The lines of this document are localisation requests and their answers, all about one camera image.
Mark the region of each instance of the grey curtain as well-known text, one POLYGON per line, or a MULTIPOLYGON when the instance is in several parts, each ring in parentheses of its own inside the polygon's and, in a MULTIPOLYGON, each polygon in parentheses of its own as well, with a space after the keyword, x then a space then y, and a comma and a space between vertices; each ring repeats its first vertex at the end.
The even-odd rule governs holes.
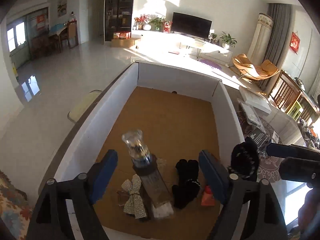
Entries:
MULTIPOLYGON (((277 65, 284 41, 287 36, 291 14, 291 5, 284 3, 270 3, 268 15, 273 18, 273 28, 264 60, 268 59, 277 65)), ((265 90, 270 79, 259 81, 258 84, 262 90, 265 90)))

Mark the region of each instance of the white door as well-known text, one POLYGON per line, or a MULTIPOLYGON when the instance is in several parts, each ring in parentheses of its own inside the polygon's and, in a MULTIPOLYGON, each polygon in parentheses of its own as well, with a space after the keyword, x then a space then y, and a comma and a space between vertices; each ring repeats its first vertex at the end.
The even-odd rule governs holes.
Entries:
POLYGON ((89 39, 94 40, 99 37, 99 4, 100 0, 89 0, 88 17, 89 17, 89 39))

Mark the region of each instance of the person's hand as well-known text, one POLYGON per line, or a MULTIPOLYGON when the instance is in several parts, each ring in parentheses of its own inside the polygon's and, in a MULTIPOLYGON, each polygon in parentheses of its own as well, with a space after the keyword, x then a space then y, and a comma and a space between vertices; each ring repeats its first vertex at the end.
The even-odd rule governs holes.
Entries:
POLYGON ((303 232, 317 213, 318 205, 320 204, 320 189, 314 188, 306 194, 304 205, 298 212, 298 224, 303 232))

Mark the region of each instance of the dark display cabinet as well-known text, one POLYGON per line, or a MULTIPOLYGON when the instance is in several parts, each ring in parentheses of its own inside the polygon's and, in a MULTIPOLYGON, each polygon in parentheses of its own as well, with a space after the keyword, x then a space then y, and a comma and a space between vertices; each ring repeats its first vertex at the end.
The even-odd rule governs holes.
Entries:
POLYGON ((106 0, 105 6, 105 41, 114 32, 131 31, 133 0, 106 0))

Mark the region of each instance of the stool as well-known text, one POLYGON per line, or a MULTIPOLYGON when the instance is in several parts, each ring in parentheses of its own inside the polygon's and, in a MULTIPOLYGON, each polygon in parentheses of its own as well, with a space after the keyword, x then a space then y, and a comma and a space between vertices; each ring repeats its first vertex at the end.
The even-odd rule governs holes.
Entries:
POLYGON ((295 121, 298 120, 298 118, 300 117, 300 115, 303 112, 303 108, 300 105, 300 103, 297 101, 288 111, 288 115, 291 116, 295 121))
POLYGON ((93 90, 89 94, 87 94, 79 104, 77 104, 69 113, 68 119, 76 123, 80 119, 80 117, 84 114, 84 112, 88 109, 88 107, 96 100, 96 98, 101 94, 101 90, 93 90))

